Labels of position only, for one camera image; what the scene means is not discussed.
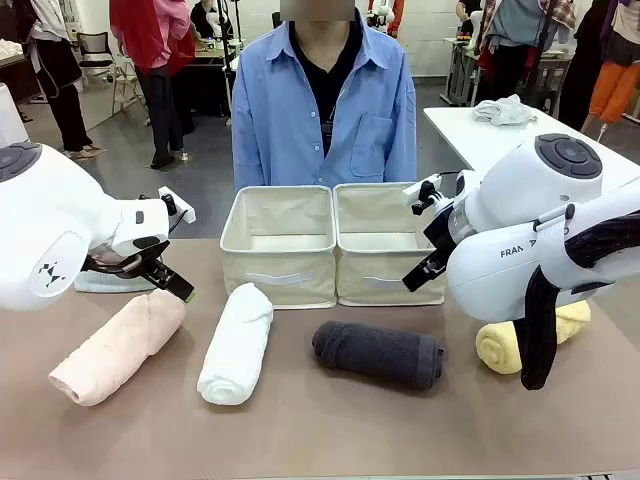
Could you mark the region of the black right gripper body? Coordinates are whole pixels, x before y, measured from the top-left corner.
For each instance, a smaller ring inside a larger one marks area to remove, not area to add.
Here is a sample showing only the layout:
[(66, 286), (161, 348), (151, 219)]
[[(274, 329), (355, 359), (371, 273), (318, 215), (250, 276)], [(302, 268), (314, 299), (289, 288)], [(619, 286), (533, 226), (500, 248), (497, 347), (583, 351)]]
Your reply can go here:
[(452, 209), (440, 211), (424, 230), (424, 235), (434, 247), (434, 251), (424, 259), (426, 268), (445, 268), (456, 247), (456, 242), (449, 231), (449, 218), (452, 212)]

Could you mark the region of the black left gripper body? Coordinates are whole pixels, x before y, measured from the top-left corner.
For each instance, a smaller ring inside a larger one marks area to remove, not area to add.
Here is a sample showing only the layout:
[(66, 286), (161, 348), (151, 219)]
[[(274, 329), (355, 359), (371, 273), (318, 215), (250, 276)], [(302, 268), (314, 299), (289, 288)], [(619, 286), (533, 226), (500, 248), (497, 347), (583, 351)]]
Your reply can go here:
[(168, 246), (169, 241), (152, 245), (116, 264), (106, 264), (87, 256), (82, 271), (115, 275), (123, 279), (142, 277), (146, 280), (169, 280), (173, 276), (173, 270), (161, 259)]

